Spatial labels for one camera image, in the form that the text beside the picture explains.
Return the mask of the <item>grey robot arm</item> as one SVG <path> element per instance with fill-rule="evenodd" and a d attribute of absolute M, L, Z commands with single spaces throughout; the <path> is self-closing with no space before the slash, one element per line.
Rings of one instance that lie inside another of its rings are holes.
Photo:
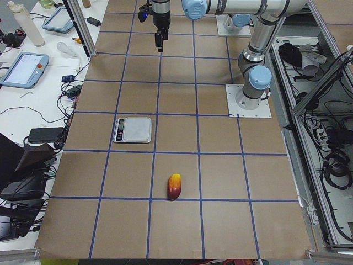
<path fill-rule="evenodd" d="M 239 34 L 249 29 L 250 14 L 229 14 L 224 21 L 224 28 L 227 33 Z"/>
<path fill-rule="evenodd" d="M 264 65 L 265 56 L 274 42 L 285 19 L 299 12 L 306 1 L 182 1 L 185 16 L 199 20 L 207 14 L 235 17 L 252 14 L 258 21 L 248 46 L 239 54 L 238 67 L 245 80 L 234 99 L 244 110 L 256 110 L 264 100 L 265 90 L 270 88 L 271 71 Z"/>

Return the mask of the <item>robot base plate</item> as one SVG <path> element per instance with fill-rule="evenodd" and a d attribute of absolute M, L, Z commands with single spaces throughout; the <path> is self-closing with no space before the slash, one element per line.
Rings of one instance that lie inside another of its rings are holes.
<path fill-rule="evenodd" d="M 243 84 L 226 84 L 227 105 L 230 118 L 272 118 L 266 93 L 259 99 L 249 99 L 243 94 Z"/>
<path fill-rule="evenodd" d="M 216 15 L 218 35 L 249 38 L 251 37 L 250 19 L 250 14 Z"/>

